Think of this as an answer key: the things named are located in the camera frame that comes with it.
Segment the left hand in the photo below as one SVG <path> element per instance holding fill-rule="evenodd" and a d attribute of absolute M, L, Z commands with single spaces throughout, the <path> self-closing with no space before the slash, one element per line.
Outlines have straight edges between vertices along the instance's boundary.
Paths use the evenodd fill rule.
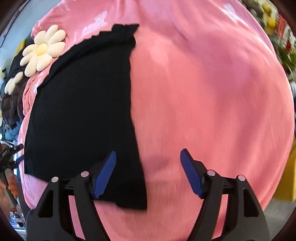
<path fill-rule="evenodd" d="M 16 177 L 11 170 L 6 171 L 6 179 L 8 181 L 8 184 L 4 184 L 3 181 L 1 180 L 1 208 L 6 208 L 9 211 L 13 211 L 15 210 L 15 208 L 12 207 L 9 199 L 6 197 L 4 192 L 6 190 L 10 190 L 13 197 L 16 198 L 19 195 L 19 190 L 16 182 Z"/>

